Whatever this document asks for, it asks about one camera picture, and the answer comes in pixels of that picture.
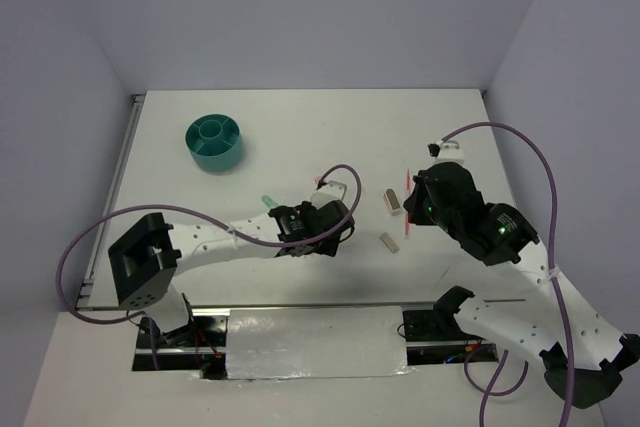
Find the pink pen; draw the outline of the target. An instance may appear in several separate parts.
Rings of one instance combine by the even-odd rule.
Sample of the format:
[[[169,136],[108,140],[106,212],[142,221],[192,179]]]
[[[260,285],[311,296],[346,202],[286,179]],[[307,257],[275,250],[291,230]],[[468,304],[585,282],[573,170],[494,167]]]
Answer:
[[[410,238],[410,213],[409,210],[404,206],[404,204],[409,200],[412,193],[412,179],[411,172],[409,169],[406,170],[405,176],[405,199],[403,203],[404,208],[404,238],[408,240]]]

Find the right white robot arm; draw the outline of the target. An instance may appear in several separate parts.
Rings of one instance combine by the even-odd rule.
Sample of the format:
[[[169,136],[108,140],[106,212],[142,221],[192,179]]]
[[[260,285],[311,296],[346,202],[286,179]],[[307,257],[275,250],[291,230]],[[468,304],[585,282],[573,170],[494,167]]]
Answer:
[[[559,397],[572,385],[571,403],[589,408],[609,398],[622,373],[639,360],[639,337],[608,323],[559,268],[536,230],[513,206],[489,203],[471,173],[455,162],[436,163],[413,177],[404,203],[416,226],[438,226],[461,249],[502,277],[539,310],[533,323],[454,286],[434,304],[436,330],[446,338],[483,337],[544,368]]]

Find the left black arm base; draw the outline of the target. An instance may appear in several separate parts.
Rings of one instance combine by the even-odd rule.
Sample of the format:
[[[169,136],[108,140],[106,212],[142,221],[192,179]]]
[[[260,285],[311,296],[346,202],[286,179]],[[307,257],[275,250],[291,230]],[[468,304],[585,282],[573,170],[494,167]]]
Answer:
[[[228,317],[198,314],[194,329],[173,339],[163,335],[150,320],[134,322],[137,337],[132,361],[133,372],[193,372],[206,380],[226,380]]]

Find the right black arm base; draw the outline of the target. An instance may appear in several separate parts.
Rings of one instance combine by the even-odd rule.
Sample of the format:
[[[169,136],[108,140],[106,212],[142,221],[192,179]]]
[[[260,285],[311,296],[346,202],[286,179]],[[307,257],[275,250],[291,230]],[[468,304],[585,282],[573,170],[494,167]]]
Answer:
[[[471,362],[498,361],[493,343],[462,333],[456,327],[442,327],[431,309],[402,311],[403,322],[397,333],[405,340],[409,366],[463,364],[469,355],[480,350]]]

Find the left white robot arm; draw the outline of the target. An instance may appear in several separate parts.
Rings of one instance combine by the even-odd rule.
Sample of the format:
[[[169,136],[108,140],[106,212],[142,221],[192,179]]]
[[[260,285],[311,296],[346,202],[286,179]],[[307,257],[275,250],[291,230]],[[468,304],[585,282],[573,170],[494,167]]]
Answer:
[[[175,276],[245,259],[334,257],[355,231],[348,212],[340,200],[320,207],[305,201],[223,228],[171,224],[161,213],[147,214],[108,249],[119,307],[144,312],[168,343],[185,345],[198,328]]]

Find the green highlighter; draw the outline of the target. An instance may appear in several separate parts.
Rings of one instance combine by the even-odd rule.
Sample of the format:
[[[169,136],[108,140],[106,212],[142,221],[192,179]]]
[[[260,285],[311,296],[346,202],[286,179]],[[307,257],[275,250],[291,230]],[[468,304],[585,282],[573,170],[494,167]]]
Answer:
[[[275,200],[273,200],[269,195],[263,195],[261,197],[261,200],[268,210],[275,209],[279,206],[279,204]]]

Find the brown-top white eraser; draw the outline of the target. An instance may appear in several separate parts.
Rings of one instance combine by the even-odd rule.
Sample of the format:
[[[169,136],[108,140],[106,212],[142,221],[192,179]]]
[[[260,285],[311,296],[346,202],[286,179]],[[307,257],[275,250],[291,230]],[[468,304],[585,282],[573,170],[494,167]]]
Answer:
[[[396,216],[402,212],[402,206],[393,189],[389,188],[384,191],[383,200],[390,215]]]

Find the beige eraser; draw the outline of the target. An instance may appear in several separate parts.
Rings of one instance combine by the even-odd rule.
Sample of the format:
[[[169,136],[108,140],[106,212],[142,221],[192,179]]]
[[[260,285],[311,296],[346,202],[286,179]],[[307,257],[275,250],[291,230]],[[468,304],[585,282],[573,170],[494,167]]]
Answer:
[[[397,253],[400,250],[398,244],[388,233],[381,234],[380,240],[391,253]]]

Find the silver foil sheet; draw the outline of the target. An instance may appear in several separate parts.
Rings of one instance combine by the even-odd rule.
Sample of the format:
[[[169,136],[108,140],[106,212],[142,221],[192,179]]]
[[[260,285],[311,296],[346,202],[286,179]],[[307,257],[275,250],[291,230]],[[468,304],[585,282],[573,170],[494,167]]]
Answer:
[[[410,372],[398,307],[235,310],[227,324],[233,380],[375,378]]]

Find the teal round divided organizer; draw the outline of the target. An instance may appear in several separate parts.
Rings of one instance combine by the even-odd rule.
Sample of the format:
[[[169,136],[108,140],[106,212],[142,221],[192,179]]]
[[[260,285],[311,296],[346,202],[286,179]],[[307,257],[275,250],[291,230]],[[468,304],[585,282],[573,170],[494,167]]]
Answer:
[[[185,144],[196,165],[208,173],[229,171],[244,156],[240,127],[223,114],[205,115],[191,123]]]

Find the aluminium rail left edge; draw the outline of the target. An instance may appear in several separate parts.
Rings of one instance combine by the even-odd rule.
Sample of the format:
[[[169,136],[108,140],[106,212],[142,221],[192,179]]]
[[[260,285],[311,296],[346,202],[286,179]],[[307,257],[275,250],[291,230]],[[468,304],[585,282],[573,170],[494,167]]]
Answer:
[[[129,116],[124,140],[121,144],[118,159],[116,162],[115,170],[112,176],[110,187],[108,190],[105,206],[102,215],[105,216],[115,210],[115,204],[117,202],[118,193],[120,190],[122,178],[129,158],[129,154],[132,148],[133,140],[141,116],[141,112],[146,99],[145,94],[135,94],[132,96],[132,110]],[[91,255],[89,258],[88,267],[84,275],[80,291],[76,300],[75,307],[78,310],[91,310],[89,306],[89,300],[93,290],[95,282],[96,270],[100,264],[101,251],[104,245],[105,230],[108,228],[108,223],[100,224],[95,229],[95,239],[92,246]]]

